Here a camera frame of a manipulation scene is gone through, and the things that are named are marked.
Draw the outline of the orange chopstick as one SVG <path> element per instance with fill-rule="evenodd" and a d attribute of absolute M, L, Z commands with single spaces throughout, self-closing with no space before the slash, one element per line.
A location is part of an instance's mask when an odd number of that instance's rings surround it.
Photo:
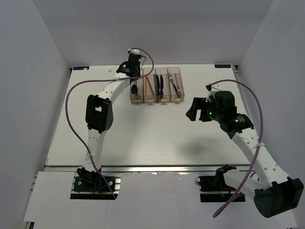
<path fill-rule="evenodd" d="M 151 81 L 150 81 L 149 77 L 148 77 L 148 76 L 146 76 L 146 77 L 145 77 L 145 79 L 146 79 L 146 81 L 147 81 L 147 83 L 148 83 L 148 86 L 149 86 L 149 88 L 150 88 L 151 94 L 152 94 L 152 95 L 155 95 L 155 93 L 154 93 L 154 90 L 153 90 L 153 87 L 152 87 L 152 84 L 151 84 Z"/>
<path fill-rule="evenodd" d="M 147 76 L 144 79 L 144 96 L 147 96 Z"/>

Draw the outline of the black handled fork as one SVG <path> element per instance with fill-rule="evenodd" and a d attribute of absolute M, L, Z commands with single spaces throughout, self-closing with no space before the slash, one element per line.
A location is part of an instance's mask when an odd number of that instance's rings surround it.
<path fill-rule="evenodd" d="M 173 86 L 173 88 L 174 88 L 174 91 L 175 91 L 176 95 L 177 95 L 178 97 L 180 97 L 180 93 L 179 93 L 179 91 L 178 91 L 178 89 L 177 89 L 177 87 L 176 87 L 176 85 L 175 85 L 175 83 L 174 83 L 174 80 L 173 80 L 173 77 L 172 77 L 172 74 L 171 74 L 171 73 L 169 73 L 169 82 L 172 84 L 172 86 Z"/>

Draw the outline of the black knife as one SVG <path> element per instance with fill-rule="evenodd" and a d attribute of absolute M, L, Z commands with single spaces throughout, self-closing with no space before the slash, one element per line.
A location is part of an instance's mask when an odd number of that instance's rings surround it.
<path fill-rule="evenodd" d="M 157 96 L 161 95 L 160 93 L 160 80 L 159 80 L 159 76 L 156 75 L 156 84 L 157 84 L 157 89 L 156 89 L 156 93 L 157 93 Z"/>

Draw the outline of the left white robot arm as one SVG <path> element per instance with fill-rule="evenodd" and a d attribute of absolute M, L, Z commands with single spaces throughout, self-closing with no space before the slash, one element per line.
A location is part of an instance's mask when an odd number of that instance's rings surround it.
<path fill-rule="evenodd" d="M 101 155 L 105 135 L 113 124 L 112 105 L 132 82 L 124 78 L 140 76 L 141 58 L 139 50 L 130 50 L 128 60 L 121 63 L 116 71 L 115 81 L 107 84 L 98 94 L 89 95 L 87 98 L 85 122 L 88 127 L 88 149 L 85 162 L 81 168 L 77 169 L 77 173 L 91 191 L 96 191 L 103 186 L 103 179 L 100 176 Z"/>

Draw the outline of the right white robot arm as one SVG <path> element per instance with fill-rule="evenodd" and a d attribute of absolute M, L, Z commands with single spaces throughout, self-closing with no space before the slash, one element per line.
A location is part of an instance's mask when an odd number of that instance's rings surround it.
<path fill-rule="evenodd" d="M 272 158 L 254 124 L 245 114 L 238 113 L 235 97 L 230 91 L 211 90 L 207 98 L 195 97 L 186 116 L 202 122 L 216 121 L 220 128 L 241 149 L 258 180 L 245 175 L 231 165 L 217 169 L 215 184 L 220 190 L 229 187 L 250 198 L 265 218 L 281 214 L 298 206 L 304 185 L 299 178 L 290 178 Z"/>

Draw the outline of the lone teal chopstick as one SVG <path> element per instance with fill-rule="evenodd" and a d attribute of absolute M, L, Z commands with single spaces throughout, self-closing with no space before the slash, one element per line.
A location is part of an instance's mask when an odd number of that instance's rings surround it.
<path fill-rule="evenodd" d="M 152 85 L 150 83 L 149 83 L 149 88 L 151 90 L 153 100 L 156 102 L 157 101 L 157 97 L 156 97 L 156 95 L 154 93 L 154 90 L 153 90 L 153 87 L 152 87 Z"/>

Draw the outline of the blue knife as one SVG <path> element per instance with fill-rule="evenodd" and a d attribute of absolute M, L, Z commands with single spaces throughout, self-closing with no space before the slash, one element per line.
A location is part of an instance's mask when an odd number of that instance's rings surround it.
<path fill-rule="evenodd" d="M 163 76 L 160 75 L 160 95 L 161 96 L 163 96 L 163 89 L 164 89 Z"/>

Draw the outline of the black spoon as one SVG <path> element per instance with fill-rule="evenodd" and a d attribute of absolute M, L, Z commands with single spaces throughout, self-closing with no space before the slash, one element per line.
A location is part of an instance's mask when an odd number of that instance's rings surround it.
<path fill-rule="evenodd" d="M 138 87 L 137 87 L 137 81 L 133 81 L 133 85 L 131 86 L 131 93 L 133 95 L 136 95 L 138 93 Z"/>

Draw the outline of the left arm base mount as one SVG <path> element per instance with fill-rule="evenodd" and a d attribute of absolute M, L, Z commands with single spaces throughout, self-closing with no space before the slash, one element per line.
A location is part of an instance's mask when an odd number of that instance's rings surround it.
<path fill-rule="evenodd" d="M 96 171 L 81 167 L 74 177 L 70 199 L 74 200 L 115 200 L 120 189 L 120 177 L 106 176 L 103 179 Z"/>

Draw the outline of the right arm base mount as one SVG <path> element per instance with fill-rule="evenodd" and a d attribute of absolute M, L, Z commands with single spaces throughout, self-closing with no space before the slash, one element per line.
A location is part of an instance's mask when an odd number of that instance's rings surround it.
<path fill-rule="evenodd" d="M 234 187 L 230 187 L 224 182 L 224 173 L 237 168 L 232 165 L 225 165 L 216 170 L 213 176 L 199 176 L 195 179 L 195 184 L 200 188 L 201 203 L 225 203 L 236 192 Z"/>

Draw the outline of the pink handled fork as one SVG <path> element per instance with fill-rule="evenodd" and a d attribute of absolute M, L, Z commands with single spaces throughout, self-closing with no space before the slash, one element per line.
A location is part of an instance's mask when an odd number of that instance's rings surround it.
<path fill-rule="evenodd" d="M 176 79 L 176 87 L 178 90 L 178 94 L 179 96 L 182 96 L 182 92 L 183 92 L 183 84 L 182 84 L 182 80 L 181 80 L 181 75 L 179 73 L 175 73 L 175 79 Z"/>

